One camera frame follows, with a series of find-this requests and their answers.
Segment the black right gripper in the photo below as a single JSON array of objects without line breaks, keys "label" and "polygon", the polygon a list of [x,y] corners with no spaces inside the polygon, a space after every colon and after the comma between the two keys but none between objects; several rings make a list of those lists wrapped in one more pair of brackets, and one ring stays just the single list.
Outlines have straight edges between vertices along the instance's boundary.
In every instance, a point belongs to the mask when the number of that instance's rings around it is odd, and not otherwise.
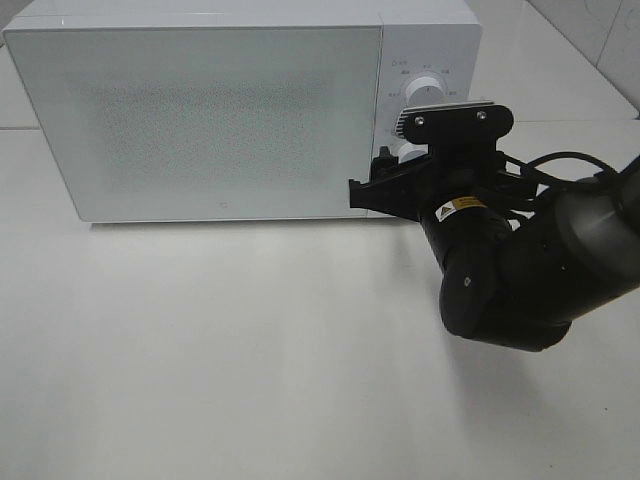
[{"label": "black right gripper", "polygon": [[349,206],[419,221],[444,273],[456,265],[493,271],[515,209],[535,196],[534,181],[507,170],[510,160],[494,144],[442,147],[406,161],[381,146],[369,181],[348,180]]}]

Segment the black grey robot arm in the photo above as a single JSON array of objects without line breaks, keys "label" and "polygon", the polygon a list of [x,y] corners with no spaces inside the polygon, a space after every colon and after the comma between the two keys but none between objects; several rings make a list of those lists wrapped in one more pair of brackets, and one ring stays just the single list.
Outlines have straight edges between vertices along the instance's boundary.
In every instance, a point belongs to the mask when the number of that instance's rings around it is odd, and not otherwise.
[{"label": "black grey robot arm", "polygon": [[639,285],[639,165],[598,162],[563,180],[543,160],[493,148],[400,162],[387,149],[349,202],[417,222],[442,273],[445,329],[525,351],[557,344],[573,321]]}]

